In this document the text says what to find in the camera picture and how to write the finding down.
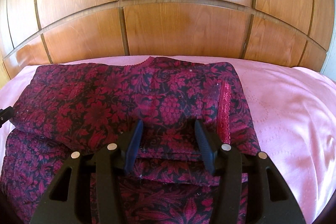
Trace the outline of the maroon floral garment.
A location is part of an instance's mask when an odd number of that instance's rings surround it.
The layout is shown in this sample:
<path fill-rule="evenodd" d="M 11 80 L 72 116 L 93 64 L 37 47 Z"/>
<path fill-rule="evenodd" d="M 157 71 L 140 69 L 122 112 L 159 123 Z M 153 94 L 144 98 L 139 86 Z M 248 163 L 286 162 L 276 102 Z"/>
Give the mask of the maroon floral garment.
<path fill-rule="evenodd" d="M 134 169 L 120 179 L 128 222 L 207 223 L 219 179 L 203 164 L 196 119 L 240 152 L 260 151 L 240 79 L 227 62 L 150 57 L 126 66 L 38 67 L 14 105 L 1 190 L 29 223 L 72 152 L 95 153 L 142 120 Z"/>

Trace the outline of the wooden panelled headboard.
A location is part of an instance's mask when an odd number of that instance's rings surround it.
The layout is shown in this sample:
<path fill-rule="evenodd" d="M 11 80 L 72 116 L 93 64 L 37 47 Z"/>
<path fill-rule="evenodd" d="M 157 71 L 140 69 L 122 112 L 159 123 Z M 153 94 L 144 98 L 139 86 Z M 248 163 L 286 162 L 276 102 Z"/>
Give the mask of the wooden panelled headboard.
<path fill-rule="evenodd" d="M 209 56 L 331 75 L 335 0 L 1 0 L 1 84 L 28 65 Z"/>

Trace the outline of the pink bedspread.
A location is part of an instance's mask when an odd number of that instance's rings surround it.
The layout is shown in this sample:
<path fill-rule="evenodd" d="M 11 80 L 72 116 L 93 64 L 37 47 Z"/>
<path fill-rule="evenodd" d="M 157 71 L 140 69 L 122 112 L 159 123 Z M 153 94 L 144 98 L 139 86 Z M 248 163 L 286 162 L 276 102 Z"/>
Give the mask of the pink bedspread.
<path fill-rule="evenodd" d="M 335 190 L 335 82 L 307 68 L 230 59 L 261 148 L 289 184 L 307 223 Z"/>

